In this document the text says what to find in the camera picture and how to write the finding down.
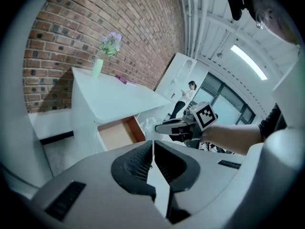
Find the black pants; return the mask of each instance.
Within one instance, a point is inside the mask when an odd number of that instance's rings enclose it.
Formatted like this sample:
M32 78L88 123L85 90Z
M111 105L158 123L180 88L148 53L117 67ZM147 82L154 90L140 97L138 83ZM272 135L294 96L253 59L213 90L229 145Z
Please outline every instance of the black pants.
M175 108L173 109L173 113L172 113L170 119L175 119L175 118L176 118L176 115L178 114L178 112L179 112L180 110L182 110L182 108L183 108L184 106L185 106L185 102L178 101L178 102L176 103Z

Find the fluorescent light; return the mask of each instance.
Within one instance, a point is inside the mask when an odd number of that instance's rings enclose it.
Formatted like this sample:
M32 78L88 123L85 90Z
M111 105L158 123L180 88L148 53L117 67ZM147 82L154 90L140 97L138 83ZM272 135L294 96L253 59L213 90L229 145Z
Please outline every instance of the fluorescent light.
M236 53L239 57L241 57L250 67L257 73L257 75L262 79L262 80L267 80L267 77L265 76L264 72L258 67L258 65L239 47L234 45L231 50Z

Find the brick wall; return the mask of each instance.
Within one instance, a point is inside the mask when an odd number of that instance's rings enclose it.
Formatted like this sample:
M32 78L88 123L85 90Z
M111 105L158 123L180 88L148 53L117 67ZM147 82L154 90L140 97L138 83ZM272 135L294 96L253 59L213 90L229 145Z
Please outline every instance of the brick wall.
M98 48L111 31L123 36L113 57ZM71 107L71 67L119 74L153 89L183 47L178 0L47 0L29 34L23 90L29 113Z

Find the ceiling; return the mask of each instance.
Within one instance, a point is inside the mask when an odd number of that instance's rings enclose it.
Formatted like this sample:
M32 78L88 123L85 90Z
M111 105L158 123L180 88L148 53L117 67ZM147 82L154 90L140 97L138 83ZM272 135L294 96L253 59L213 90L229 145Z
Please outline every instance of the ceiling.
M182 0L182 4L185 54L209 65L212 74L235 90L257 115L265 118L275 103L271 92L296 61L298 47L257 28L247 11L239 21L234 21L227 0L198 0L198 4L197 0ZM254 60L267 80L262 81L230 50L234 44Z

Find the pink object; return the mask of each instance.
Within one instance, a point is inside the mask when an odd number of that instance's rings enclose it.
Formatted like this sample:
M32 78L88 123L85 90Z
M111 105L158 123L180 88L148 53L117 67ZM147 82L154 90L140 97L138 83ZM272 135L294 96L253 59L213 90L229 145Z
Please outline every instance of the pink object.
M118 78L118 79L119 79L121 82L123 82L125 85L137 87L137 84L128 81L128 80L125 79L124 77L121 77L121 76L119 76L119 75L117 75L117 74L115 75L115 77Z

